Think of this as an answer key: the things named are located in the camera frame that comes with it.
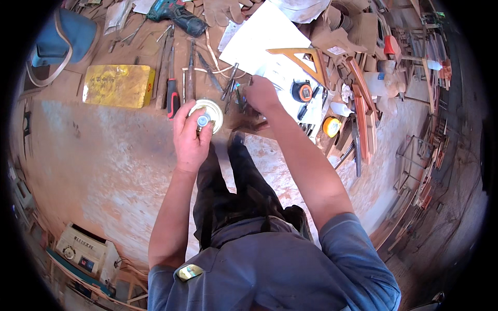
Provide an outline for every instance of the man's left hand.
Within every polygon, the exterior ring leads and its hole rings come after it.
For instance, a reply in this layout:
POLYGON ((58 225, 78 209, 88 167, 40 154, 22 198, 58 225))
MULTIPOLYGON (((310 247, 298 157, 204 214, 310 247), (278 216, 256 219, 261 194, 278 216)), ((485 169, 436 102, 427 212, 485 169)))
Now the man's left hand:
POLYGON ((202 128, 197 136, 197 119, 206 112, 205 108, 188 113, 195 105, 195 100, 186 102, 175 115, 173 121, 173 142, 176 149, 176 168, 183 172, 197 173, 208 157, 209 142, 213 136, 213 124, 202 128))

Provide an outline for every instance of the dark trousers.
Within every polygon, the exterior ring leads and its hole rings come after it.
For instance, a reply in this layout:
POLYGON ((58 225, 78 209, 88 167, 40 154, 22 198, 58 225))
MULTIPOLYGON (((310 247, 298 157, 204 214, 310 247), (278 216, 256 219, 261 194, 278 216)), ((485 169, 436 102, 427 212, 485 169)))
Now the dark trousers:
POLYGON ((260 216, 268 220, 270 215, 294 225, 309 239, 309 227, 303 209, 296 205, 282 208, 275 191, 254 165, 246 146, 234 142, 228 148, 228 156, 237 194, 227 189, 212 143, 208 158, 197 175, 198 192, 193 211, 197 230, 194 236, 200 241, 201 249, 210 246, 212 232, 226 225, 260 216))

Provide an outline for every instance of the orange tape measure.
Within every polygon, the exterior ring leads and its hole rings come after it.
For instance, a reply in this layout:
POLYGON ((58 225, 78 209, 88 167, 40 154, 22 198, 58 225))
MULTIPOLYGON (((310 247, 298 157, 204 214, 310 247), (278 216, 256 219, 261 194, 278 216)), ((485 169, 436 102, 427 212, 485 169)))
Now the orange tape measure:
POLYGON ((294 81, 294 83, 292 84, 292 97, 300 103, 309 102, 313 97, 313 90, 311 89, 310 81, 294 81))

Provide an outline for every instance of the cordless drill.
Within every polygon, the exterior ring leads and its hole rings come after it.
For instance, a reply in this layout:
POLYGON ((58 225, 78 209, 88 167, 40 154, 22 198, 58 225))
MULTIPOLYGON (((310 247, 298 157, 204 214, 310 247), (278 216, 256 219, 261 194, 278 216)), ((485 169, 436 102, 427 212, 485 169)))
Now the cordless drill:
POLYGON ((181 0, 155 0, 147 13, 147 18, 153 21, 171 19, 188 35, 195 38, 203 34, 208 27, 203 20, 187 11, 181 0))

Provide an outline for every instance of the screwdriver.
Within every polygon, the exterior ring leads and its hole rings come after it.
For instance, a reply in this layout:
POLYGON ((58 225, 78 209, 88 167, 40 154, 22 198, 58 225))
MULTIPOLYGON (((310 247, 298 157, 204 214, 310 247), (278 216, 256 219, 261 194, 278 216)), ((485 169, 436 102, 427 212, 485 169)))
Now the screwdriver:
POLYGON ((168 118, 172 120, 176 112, 180 109, 180 96, 178 95, 178 86, 176 85, 175 67, 175 47, 171 48, 171 56, 169 59, 169 79, 168 79, 168 94, 166 96, 166 109, 168 111, 168 118))
MULTIPOLYGON (((317 87, 315 88, 315 90, 313 91, 313 94, 312 94, 312 96, 311 96, 310 101, 312 101, 312 100, 315 98, 315 96, 318 94, 318 89, 319 89, 319 88, 320 88, 320 86, 317 86, 317 87)), ((299 111, 299 113, 297 114, 297 119, 298 119, 299 121, 301 121, 301 120, 303 119, 304 115, 305 115, 305 114, 306 114, 306 112, 308 111, 308 103, 309 103, 309 102, 306 102, 306 103, 304 104, 303 108, 301 108, 301 110, 300 110, 300 111, 299 111)))

